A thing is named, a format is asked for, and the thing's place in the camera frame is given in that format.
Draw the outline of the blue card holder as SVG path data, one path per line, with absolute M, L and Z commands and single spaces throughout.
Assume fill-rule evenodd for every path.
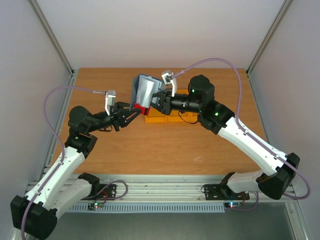
M 132 81 L 130 109 L 133 109 L 135 104 L 143 108 L 149 108 L 151 103 L 156 103 L 153 99 L 153 94 L 161 92 L 165 89 L 163 80 L 154 78 L 146 74 L 137 75 Z

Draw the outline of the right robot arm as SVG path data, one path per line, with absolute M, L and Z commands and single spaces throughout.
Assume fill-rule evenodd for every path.
M 232 110 L 215 100 L 215 87 L 204 75 L 190 80 L 187 94 L 176 93 L 177 84 L 168 73 L 162 78 L 172 88 L 153 94 L 158 102 L 152 107 L 164 115 L 171 111 L 196 113 L 202 127 L 234 144 L 259 166 L 254 172 L 228 173 L 220 183 L 225 198 L 246 191 L 261 191 L 274 200 L 284 196 L 300 163 L 295 153 L 275 149 L 248 129 Z

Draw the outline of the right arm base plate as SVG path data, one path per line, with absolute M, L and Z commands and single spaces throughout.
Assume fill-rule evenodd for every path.
M 204 184 L 200 191 L 204 194 L 206 201 L 246 201 L 250 199 L 249 193 L 234 193 L 220 184 Z

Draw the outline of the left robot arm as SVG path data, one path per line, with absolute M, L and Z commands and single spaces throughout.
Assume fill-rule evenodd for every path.
M 76 181 L 62 191 L 66 180 L 84 162 L 93 150 L 97 137 L 94 131 L 116 131 L 127 127 L 141 110 L 128 103 L 116 102 L 110 112 L 90 113 L 83 106 L 69 112 L 69 136 L 62 145 L 61 154 L 42 179 L 25 196 L 15 196 L 10 203 L 13 226 L 26 234 L 45 240 L 55 229 L 58 219 L 80 200 L 96 199 L 104 188 L 100 179 L 90 173 L 82 173 Z

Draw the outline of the red credit card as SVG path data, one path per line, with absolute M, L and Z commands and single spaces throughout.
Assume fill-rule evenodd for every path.
M 134 108 L 139 109 L 141 111 L 141 114 L 144 116 L 148 116 L 150 113 L 150 107 L 144 107 L 144 106 L 139 105 L 138 103 L 134 104 Z

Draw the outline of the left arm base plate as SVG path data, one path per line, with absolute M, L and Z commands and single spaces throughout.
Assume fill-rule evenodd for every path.
M 88 196 L 85 198 L 82 198 L 82 200 L 88 200 L 88 201 L 100 201 L 100 200 L 105 200 L 105 199 L 111 199 L 116 197 L 117 193 L 117 185 L 116 184 L 111 184 L 108 187 L 104 188 L 98 195 L 96 196 Z

